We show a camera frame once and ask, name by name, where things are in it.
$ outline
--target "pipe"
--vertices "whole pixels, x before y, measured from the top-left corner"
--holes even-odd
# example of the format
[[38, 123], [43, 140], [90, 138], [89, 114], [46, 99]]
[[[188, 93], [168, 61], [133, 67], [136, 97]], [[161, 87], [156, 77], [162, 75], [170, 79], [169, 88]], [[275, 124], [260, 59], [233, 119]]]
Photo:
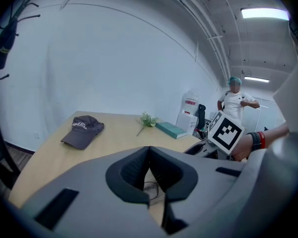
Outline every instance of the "pipe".
[[228, 0], [225, 0], [229, 9], [230, 9], [230, 12], [232, 14], [232, 17], [233, 17], [233, 20], [234, 20], [234, 23], [235, 23], [235, 27], [236, 27], [236, 31], [237, 31], [237, 35], [238, 35], [238, 40], [239, 40], [239, 48], [240, 48], [240, 60], [241, 60], [241, 63], [242, 63], [242, 66], [243, 66], [243, 55], [242, 55], [242, 42], [240, 41], [240, 34], [239, 34], [239, 28], [238, 28], [238, 25], [237, 25], [237, 22], [236, 22], [236, 19], [235, 19], [235, 14], [232, 10], [232, 7], [230, 6]]
[[195, 54], [195, 62], [197, 62], [198, 53], [199, 53], [199, 40], [197, 40], [197, 52]]
[[[197, 0], [190, 0], [198, 9], [199, 11], [203, 14], [203, 16], [205, 17], [205, 19], [207, 20], [207, 22], [209, 23], [211, 29], [213, 30], [213, 32], [215, 33], [216, 36], [219, 36], [219, 33], [215, 27], [215, 25], [213, 24], [213, 22], [211, 21], [210, 17], [208, 16], [208, 14], [205, 12], [204, 8], [197, 2]], [[229, 69], [229, 63], [226, 57], [226, 53], [225, 53], [225, 49], [223, 46], [223, 42], [221, 41], [221, 39], [218, 39], [218, 42], [220, 44], [222, 53], [224, 55], [224, 60], [225, 60], [225, 64], [226, 64], [226, 69], [227, 69], [227, 74], [228, 77], [230, 77], [230, 69]]]
[[[209, 38], [212, 37], [210, 31], [208, 30], [207, 26], [205, 25], [205, 23], [203, 22], [203, 20], [200, 18], [200, 16], [198, 15], [198, 13], [195, 11], [195, 9], [188, 3], [187, 0], [180, 0], [180, 2], [184, 5], [184, 7], [190, 12], [190, 14], [196, 19], [196, 21], [198, 22], [198, 24], [200, 25], [200, 27], [202, 28], [204, 34]], [[222, 73], [224, 75], [224, 78], [226, 80], [226, 82], [228, 81], [228, 75], [224, 69], [224, 62], [223, 62], [223, 58], [220, 54], [220, 51], [216, 45], [216, 43], [214, 42], [214, 39], [209, 39], [210, 44], [213, 48], [213, 50], [215, 51], [216, 57], [218, 59], [218, 62], [220, 64]]]
[[220, 35], [220, 36], [213, 36], [213, 37], [209, 37], [208, 39], [216, 39], [216, 38], [222, 38], [223, 35]]

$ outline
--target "hand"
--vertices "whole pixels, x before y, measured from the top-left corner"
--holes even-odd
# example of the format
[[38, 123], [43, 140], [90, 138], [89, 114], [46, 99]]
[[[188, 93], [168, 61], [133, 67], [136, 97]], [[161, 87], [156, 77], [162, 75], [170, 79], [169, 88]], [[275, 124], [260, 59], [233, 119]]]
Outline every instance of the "hand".
[[247, 101], [241, 101], [240, 104], [241, 104], [242, 107], [248, 106], [248, 102]]

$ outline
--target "man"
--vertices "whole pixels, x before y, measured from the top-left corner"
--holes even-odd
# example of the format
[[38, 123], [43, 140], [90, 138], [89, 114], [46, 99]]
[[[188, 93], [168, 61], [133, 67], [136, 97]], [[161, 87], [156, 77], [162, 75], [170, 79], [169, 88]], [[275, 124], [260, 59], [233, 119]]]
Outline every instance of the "man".
[[222, 110], [222, 102], [224, 102], [224, 114], [242, 123], [243, 108], [250, 106], [254, 109], [259, 108], [259, 103], [249, 94], [240, 92], [242, 81], [238, 77], [229, 79], [230, 91], [225, 92], [218, 101], [218, 110]]

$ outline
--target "stick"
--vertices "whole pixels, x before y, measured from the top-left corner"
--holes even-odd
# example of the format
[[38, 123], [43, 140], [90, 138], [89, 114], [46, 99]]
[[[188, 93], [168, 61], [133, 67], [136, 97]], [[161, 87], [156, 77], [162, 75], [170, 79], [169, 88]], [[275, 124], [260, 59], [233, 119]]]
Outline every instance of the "stick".
[[138, 134], [137, 134], [136, 137], [138, 137], [138, 135], [140, 134], [140, 132], [142, 132], [142, 130], [143, 130], [144, 128], [145, 128], [145, 127], [143, 127], [143, 128], [138, 132]]

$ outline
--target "small plant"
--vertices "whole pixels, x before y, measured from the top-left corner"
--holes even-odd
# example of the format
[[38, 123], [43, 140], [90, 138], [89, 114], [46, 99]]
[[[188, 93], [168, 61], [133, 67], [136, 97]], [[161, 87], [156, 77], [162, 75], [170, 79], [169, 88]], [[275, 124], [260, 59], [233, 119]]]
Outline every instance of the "small plant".
[[152, 117], [148, 115], [146, 112], [142, 114], [140, 117], [140, 121], [143, 123], [142, 129], [138, 132], [137, 136], [142, 132], [142, 130], [146, 127], [155, 127], [155, 124], [157, 123], [158, 118]]

